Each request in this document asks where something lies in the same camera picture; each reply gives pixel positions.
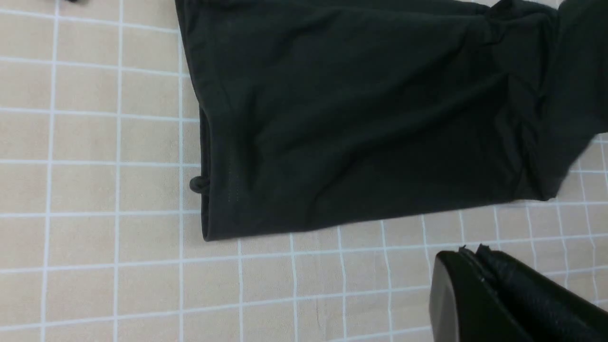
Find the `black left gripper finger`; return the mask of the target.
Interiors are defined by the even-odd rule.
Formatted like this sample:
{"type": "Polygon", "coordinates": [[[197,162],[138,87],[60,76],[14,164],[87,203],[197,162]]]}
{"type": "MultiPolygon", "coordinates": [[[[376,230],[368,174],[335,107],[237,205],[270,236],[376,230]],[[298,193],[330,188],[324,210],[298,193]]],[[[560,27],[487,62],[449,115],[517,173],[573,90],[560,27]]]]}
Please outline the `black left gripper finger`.
{"type": "Polygon", "coordinates": [[[428,302],[436,342],[605,342],[608,315],[504,253],[440,251],[428,302]]]}

